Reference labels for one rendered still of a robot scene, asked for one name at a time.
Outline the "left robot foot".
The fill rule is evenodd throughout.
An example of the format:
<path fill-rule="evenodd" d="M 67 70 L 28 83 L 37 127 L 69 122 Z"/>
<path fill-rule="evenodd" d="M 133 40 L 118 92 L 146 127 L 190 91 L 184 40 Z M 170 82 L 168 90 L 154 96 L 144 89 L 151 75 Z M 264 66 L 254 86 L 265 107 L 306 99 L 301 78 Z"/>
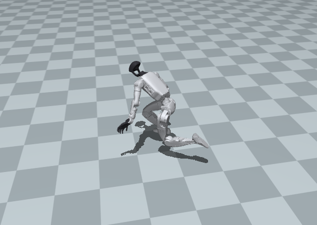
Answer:
<path fill-rule="evenodd" d="M 197 133 L 193 134 L 192 139 L 196 141 L 199 145 L 209 148 L 209 145 L 206 143 L 206 141 L 203 140 Z"/>

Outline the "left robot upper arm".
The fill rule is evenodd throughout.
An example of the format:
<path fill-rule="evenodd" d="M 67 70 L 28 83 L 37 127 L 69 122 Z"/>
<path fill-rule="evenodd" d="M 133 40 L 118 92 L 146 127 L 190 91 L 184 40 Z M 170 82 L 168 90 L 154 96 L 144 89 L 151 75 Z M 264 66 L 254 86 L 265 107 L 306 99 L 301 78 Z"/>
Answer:
<path fill-rule="evenodd" d="M 139 79 L 134 83 L 134 106 L 138 107 L 140 105 L 140 94 L 141 89 L 144 87 L 144 81 L 143 79 Z"/>

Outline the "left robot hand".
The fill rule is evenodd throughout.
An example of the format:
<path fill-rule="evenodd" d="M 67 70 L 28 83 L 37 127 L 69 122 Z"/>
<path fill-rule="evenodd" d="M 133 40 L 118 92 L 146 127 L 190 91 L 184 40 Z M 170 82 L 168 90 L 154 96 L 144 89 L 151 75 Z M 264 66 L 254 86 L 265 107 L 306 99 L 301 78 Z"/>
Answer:
<path fill-rule="evenodd" d="M 128 128 L 128 125 L 130 125 L 128 122 L 129 122 L 129 118 L 124 122 L 122 123 L 118 128 L 117 128 L 117 131 L 118 133 L 120 132 L 121 134 L 121 131 L 122 131 L 122 134 L 123 134 L 123 130 L 126 128 L 126 131 L 127 131 L 127 128 Z"/>

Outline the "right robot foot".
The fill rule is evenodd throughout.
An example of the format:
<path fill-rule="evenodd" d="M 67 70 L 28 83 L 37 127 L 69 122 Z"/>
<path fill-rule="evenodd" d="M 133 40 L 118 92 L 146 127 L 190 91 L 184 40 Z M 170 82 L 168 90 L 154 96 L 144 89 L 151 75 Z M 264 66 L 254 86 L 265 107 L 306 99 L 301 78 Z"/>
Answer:
<path fill-rule="evenodd" d="M 158 133 L 157 128 L 154 128 L 154 129 L 153 129 L 153 132 L 157 132 L 157 133 Z M 167 134 L 170 134 L 170 133 L 171 133 L 170 129 L 169 129 L 169 128 L 167 128 Z"/>

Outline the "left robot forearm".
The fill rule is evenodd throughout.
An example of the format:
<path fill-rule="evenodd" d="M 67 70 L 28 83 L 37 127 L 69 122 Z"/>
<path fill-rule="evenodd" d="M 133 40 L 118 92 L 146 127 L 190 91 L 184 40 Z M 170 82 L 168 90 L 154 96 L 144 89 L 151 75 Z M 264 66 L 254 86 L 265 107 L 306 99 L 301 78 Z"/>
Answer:
<path fill-rule="evenodd" d="M 133 123 L 133 120 L 135 119 L 135 115 L 136 115 L 136 111 L 137 111 L 137 108 L 134 107 L 134 100 L 132 100 L 132 103 L 131 103 L 131 108 L 130 108 L 130 115 L 129 115 L 129 124 L 132 124 Z"/>

